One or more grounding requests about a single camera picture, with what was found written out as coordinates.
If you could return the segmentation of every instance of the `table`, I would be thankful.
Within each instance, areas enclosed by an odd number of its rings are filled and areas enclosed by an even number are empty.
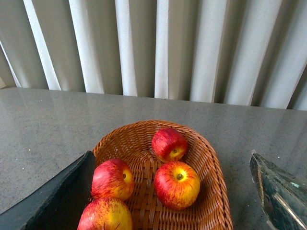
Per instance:
[[[307,112],[84,92],[0,90],[0,213],[92,150],[107,133],[140,120],[193,128],[215,149],[236,230],[269,230],[249,160],[256,150],[307,175]]]

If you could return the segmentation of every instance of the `black object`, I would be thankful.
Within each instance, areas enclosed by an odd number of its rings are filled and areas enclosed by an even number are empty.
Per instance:
[[[291,175],[255,151],[249,165],[268,225],[307,230],[307,179]]]
[[[91,191],[95,156],[79,159],[0,215],[0,230],[76,230]]]

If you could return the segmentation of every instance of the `red apple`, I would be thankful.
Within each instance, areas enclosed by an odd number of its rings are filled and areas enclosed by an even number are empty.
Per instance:
[[[131,230],[132,217],[126,204],[116,197],[103,197],[85,207],[77,230]]]
[[[121,159],[110,159],[94,171],[91,195],[94,199],[117,197],[127,200],[133,192],[134,179],[128,164]]]
[[[152,139],[152,148],[162,162],[178,161],[186,153],[188,142],[173,128],[163,128]]]
[[[191,206],[200,192],[200,186],[194,169],[181,161],[163,164],[154,177],[154,188],[159,200],[174,210]]]

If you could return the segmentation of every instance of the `white curtain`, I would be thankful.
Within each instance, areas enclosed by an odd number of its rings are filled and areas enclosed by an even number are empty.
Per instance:
[[[307,110],[306,0],[0,0],[0,88]]]

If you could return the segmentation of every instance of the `woven basket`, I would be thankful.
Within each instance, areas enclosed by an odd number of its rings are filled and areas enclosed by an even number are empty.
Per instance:
[[[154,192],[154,176],[163,164],[151,148],[153,135],[172,127],[188,141],[181,161],[199,175],[201,190],[196,202],[182,211],[166,208]],[[143,230],[232,230],[227,189],[214,149],[193,129],[160,120],[140,121],[113,130],[93,149],[96,167],[111,158],[127,162],[134,175],[135,187],[126,201],[133,229]]]

